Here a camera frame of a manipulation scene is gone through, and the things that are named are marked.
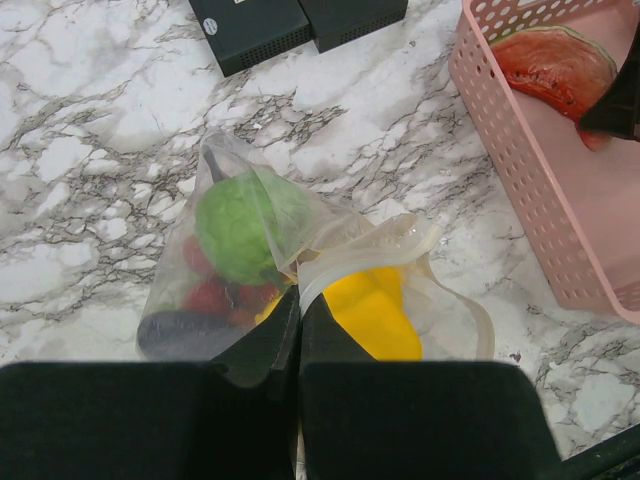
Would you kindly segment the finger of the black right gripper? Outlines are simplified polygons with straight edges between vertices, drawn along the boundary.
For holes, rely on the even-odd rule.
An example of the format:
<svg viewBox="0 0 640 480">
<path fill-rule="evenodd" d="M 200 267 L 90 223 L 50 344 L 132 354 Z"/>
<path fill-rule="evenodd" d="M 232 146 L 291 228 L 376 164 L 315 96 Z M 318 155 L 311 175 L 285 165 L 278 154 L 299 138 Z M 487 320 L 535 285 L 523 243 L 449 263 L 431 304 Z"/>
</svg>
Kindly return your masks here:
<svg viewBox="0 0 640 480">
<path fill-rule="evenodd" d="M 629 53 L 608 91 L 579 120 L 584 131 L 624 140 L 639 139 L 639 43 Z"/>
</svg>

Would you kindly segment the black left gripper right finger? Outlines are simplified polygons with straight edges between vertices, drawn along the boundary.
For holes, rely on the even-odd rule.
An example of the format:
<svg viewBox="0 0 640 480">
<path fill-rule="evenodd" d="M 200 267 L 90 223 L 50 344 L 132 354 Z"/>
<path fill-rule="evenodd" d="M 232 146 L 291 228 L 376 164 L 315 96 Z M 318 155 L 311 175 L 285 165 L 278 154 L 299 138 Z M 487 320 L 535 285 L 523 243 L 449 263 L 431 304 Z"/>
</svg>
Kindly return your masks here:
<svg viewBox="0 0 640 480">
<path fill-rule="evenodd" d="M 323 299 L 302 319 L 300 415 L 311 479 L 556 479 L 539 396 L 516 366 L 383 362 Z"/>
</svg>

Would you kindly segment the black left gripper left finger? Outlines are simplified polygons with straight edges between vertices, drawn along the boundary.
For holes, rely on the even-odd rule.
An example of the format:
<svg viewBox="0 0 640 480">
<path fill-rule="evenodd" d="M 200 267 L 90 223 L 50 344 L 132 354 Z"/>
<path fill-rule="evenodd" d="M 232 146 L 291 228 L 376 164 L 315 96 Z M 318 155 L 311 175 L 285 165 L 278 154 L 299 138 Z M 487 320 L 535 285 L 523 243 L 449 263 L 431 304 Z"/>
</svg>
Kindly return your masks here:
<svg viewBox="0 0 640 480">
<path fill-rule="evenodd" d="M 5 479 L 291 479 L 298 294 L 199 362 L 23 362 L 1 370 Z"/>
</svg>

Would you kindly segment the red toy watermelon slice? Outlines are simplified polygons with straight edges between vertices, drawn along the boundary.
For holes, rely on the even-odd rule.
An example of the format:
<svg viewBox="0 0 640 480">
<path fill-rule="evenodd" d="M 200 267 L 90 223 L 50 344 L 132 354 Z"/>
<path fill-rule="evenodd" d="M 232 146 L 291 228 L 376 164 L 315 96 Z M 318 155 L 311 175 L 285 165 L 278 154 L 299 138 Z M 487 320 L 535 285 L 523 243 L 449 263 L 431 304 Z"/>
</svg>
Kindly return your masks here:
<svg viewBox="0 0 640 480">
<path fill-rule="evenodd" d="M 531 27 L 490 43 L 509 86 L 578 124 L 609 90 L 618 67 L 598 43 L 564 26 Z"/>
</svg>

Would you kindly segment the pink perforated plastic basket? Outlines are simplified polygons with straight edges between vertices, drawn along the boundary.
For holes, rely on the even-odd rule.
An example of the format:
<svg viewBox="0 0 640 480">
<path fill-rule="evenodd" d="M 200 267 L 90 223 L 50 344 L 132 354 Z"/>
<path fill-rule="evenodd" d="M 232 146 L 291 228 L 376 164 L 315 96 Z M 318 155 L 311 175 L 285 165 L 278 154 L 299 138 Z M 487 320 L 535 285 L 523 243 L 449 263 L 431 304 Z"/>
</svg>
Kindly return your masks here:
<svg viewBox="0 0 640 480">
<path fill-rule="evenodd" d="M 639 19 L 635 1 L 466 1 L 449 71 L 558 303 L 639 320 L 639 146 L 589 150 L 574 124 L 513 91 L 490 42 L 561 24 L 617 63 Z"/>
</svg>

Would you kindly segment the dark purple toy eggplant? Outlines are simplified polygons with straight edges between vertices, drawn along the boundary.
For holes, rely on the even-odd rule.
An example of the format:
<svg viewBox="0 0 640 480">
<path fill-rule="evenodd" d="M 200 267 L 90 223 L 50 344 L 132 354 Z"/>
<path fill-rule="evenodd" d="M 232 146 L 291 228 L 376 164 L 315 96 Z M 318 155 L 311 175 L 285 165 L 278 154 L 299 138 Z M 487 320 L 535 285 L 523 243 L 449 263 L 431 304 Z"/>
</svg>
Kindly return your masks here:
<svg viewBox="0 0 640 480">
<path fill-rule="evenodd" d="M 241 327 L 214 314 L 184 310 L 145 316 L 137 329 L 140 352 L 151 361 L 212 360 L 245 335 Z"/>
</svg>

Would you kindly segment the yellow toy bell pepper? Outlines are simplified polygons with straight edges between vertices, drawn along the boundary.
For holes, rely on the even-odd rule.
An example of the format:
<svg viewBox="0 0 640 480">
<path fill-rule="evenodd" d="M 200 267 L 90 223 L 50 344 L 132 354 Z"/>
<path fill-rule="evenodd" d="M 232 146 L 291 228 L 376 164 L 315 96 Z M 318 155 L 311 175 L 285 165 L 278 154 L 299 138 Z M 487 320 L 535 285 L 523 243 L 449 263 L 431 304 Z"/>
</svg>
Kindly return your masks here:
<svg viewBox="0 0 640 480">
<path fill-rule="evenodd" d="M 348 275 L 323 291 L 335 321 L 379 361 L 417 361 L 421 341 L 404 312 L 403 278 L 394 267 Z"/>
</svg>

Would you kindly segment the red toy strawberry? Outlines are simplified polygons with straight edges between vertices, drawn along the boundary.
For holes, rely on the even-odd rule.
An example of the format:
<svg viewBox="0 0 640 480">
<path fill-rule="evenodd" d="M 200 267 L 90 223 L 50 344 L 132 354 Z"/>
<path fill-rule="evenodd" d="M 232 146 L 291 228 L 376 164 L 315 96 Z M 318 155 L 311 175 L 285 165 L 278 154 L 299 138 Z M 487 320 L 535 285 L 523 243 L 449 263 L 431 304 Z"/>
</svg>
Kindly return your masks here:
<svg viewBox="0 0 640 480">
<path fill-rule="evenodd" d="M 227 315 L 233 308 L 233 301 L 227 285 L 211 278 L 201 281 L 186 294 L 183 308 L 192 312 Z"/>
</svg>

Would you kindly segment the clear polka dot zip bag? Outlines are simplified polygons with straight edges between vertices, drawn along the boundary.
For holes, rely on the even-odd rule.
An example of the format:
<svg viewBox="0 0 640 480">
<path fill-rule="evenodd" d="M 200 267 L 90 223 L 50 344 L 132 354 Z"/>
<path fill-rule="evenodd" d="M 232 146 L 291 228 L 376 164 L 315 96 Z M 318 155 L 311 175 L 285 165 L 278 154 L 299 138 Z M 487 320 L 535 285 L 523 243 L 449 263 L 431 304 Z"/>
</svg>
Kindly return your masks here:
<svg viewBox="0 0 640 480">
<path fill-rule="evenodd" d="M 265 284 L 243 285 L 221 277 L 195 236 L 197 202 L 214 184 L 258 168 L 277 174 L 261 152 L 245 141 L 218 128 L 205 133 L 194 190 L 169 235 L 141 320 L 159 311 L 188 311 L 183 308 L 186 294 L 201 281 L 216 278 L 227 285 L 233 301 L 231 312 L 219 316 L 243 328 L 246 336 L 289 291 L 297 292 L 303 319 L 315 300 L 325 301 L 323 291 L 336 281 L 357 272 L 394 267 L 403 278 L 404 312 L 421 341 L 420 360 L 493 357 L 495 333 L 488 312 L 436 278 L 430 256 L 442 231 L 420 215 L 400 213 L 376 224 L 285 178 L 301 187 L 310 200 L 307 226 L 294 239 L 297 249 L 287 255 L 271 247 L 278 272 Z"/>
</svg>

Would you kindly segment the green toy lettuce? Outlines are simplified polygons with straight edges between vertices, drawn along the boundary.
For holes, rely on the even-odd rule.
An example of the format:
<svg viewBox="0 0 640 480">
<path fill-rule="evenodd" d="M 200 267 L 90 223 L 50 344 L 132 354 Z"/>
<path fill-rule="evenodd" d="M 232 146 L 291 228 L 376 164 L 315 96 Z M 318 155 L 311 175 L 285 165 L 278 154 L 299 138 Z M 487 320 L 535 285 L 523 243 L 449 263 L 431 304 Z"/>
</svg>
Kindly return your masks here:
<svg viewBox="0 0 640 480">
<path fill-rule="evenodd" d="M 201 196 L 195 236 L 206 258 L 224 279 L 258 286 L 278 272 L 272 246 L 283 254 L 307 226 L 310 200 L 301 187 L 266 169 L 222 180 Z"/>
</svg>

